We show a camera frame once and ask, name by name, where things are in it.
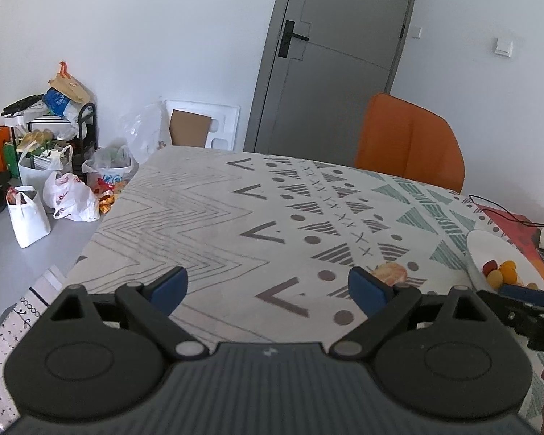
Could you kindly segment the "white wall switch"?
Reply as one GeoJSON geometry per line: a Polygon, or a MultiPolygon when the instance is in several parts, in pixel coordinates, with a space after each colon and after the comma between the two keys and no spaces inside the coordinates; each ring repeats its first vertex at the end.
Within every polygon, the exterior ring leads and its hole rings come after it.
{"type": "Polygon", "coordinates": [[[514,50],[514,42],[505,37],[499,37],[495,42],[494,53],[501,57],[511,58],[514,50]]]}

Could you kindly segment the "white tote bag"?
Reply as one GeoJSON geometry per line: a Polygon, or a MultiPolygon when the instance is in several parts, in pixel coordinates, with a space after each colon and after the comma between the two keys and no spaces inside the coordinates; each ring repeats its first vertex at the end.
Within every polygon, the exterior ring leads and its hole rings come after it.
{"type": "Polygon", "coordinates": [[[28,248],[51,233],[41,195],[35,187],[10,187],[5,200],[12,230],[21,248],[28,248]]]}

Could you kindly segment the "white plastic bag red print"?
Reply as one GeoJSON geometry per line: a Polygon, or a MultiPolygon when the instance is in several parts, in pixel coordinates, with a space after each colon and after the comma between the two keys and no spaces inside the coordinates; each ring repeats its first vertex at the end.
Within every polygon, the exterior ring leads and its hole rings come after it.
{"type": "Polygon", "coordinates": [[[100,219],[98,198],[75,174],[52,172],[45,181],[42,198],[54,211],[55,219],[85,223],[100,219]]]}

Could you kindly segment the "patterned white tablecloth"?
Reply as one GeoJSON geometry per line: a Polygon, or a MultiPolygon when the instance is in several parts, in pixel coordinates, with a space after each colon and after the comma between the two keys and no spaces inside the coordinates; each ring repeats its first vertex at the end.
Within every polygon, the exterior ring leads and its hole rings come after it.
{"type": "Polygon", "coordinates": [[[189,272],[175,321],[203,342],[331,343],[362,321],[346,289],[354,266],[387,262],[410,284],[469,281],[466,238],[500,227],[470,199],[383,173],[259,154],[169,147],[120,194],[69,273],[108,292],[189,272]]]}

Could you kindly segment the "peeled pomelo segment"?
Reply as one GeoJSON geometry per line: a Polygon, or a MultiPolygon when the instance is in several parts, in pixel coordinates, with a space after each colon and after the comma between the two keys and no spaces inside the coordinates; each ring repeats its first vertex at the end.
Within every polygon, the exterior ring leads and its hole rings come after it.
{"type": "Polygon", "coordinates": [[[378,265],[370,271],[371,275],[387,286],[393,287],[397,284],[407,282],[407,269],[395,262],[386,262],[378,265]]]}

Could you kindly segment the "clear plastic bag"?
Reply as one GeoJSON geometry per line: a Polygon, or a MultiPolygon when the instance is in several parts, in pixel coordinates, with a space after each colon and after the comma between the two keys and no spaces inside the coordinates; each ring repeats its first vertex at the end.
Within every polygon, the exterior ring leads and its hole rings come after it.
{"type": "Polygon", "coordinates": [[[144,164],[156,151],[170,146],[172,138],[163,101],[154,102],[124,114],[120,118],[127,147],[139,164],[144,164]]]}

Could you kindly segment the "brown cardboard box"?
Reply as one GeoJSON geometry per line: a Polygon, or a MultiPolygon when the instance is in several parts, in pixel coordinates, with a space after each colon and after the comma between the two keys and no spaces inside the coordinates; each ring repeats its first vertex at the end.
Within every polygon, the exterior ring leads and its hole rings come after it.
{"type": "Polygon", "coordinates": [[[207,116],[173,110],[170,135],[174,145],[205,147],[212,119],[207,116]]]}

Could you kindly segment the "blue white bag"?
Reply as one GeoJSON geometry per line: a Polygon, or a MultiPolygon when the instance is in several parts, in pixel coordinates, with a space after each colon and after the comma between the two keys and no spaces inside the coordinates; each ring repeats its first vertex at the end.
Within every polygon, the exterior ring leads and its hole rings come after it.
{"type": "Polygon", "coordinates": [[[52,87],[44,93],[43,102],[55,116],[65,118],[69,122],[78,118],[80,105],[52,87]]]}

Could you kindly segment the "small red fruit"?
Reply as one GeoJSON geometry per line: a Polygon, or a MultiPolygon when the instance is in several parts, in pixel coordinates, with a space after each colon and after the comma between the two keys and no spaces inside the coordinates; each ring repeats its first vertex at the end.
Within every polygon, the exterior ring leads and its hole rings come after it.
{"type": "Polygon", "coordinates": [[[487,276],[494,270],[498,269],[498,264],[495,260],[489,260],[482,266],[482,274],[487,276]]]}

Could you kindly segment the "white foam board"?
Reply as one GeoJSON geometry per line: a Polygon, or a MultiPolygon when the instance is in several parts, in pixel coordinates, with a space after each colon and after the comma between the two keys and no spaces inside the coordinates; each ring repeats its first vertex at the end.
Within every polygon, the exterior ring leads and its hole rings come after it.
{"type": "Polygon", "coordinates": [[[212,123],[206,137],[205,147],[226,151],[235,149],[236,130],[240,119],[239,106],[166,99],[165,107],[169,114],[177,110],[209,117],[212,123]]]}

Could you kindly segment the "white round plate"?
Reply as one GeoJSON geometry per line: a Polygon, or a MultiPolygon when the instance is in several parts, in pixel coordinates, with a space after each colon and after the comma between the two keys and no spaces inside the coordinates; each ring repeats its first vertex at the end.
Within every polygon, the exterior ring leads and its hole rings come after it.
{"type": "Polygon", "coordinates": [[[540,290],[544,291],[544,279],[541,278],[540,273],[530,260],[519,252],[515,245],[482,230],[470,231],[467,234],[466,244],[468,276],[476,291],[493,292],[493,288],[482,273],[482,266],[492,260],[498,265],[506,260],[514,261],[518,282],[524,286],[535,283],[540,290]]]}

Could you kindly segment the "grey door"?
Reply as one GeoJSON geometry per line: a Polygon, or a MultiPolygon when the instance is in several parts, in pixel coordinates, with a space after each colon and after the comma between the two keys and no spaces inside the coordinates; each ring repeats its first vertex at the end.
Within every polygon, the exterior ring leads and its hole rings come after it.
{"type": "Polygon", "coordinates": [[[373,95],[391,90],[415,0],[276,0],[246,151],[352,165],[373,95]],[[286,20],[309,42],[277,56],[286,20]]]}

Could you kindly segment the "orange chair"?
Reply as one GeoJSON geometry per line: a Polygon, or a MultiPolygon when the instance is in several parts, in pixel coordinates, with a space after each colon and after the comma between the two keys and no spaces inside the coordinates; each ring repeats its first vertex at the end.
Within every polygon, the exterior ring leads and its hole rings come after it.
{"type": "Polygon", "coordinates": [[[440,116],[386,93],[369,101],[354,166],[459,192],[465,161],[440,116]]]}

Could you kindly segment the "large orange front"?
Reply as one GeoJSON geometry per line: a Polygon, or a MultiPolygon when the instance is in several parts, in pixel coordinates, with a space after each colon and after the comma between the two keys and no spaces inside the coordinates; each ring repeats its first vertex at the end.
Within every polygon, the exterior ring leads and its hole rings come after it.
{"type": "Polygon", "coordinates": [[[515,268],[510,266],[501,266],[499,271],[502,274],[504,284],[516,285],[518,283],[518,274],[515,268]]]}

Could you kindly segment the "small orange kumquat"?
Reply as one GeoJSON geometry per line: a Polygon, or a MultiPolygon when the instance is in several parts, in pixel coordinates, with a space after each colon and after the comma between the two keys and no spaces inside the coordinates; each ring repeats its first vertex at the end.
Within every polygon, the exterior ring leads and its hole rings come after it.
{"type": "Polygon", "coordinates": [[[500,267],[516,269],[516,263],[513,260],[505,260],[500,264],[500,267]]]}

